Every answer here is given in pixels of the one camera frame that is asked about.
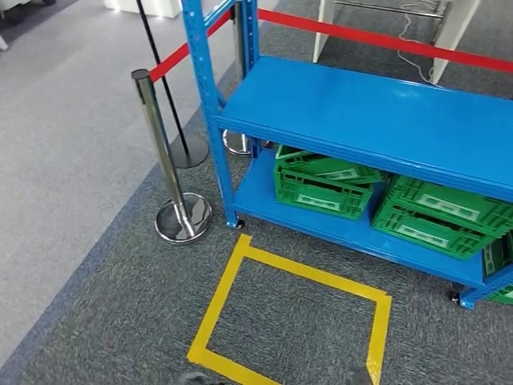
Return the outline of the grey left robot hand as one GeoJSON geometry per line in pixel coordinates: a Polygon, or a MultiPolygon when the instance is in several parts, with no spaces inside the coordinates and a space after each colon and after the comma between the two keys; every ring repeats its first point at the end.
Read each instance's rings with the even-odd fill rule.
{"type": "Polygon", "coordinates": [[[208,376],[201,372],[187,372],[180,375],[176,380],[177,385],[209,385],[208,376]]]}

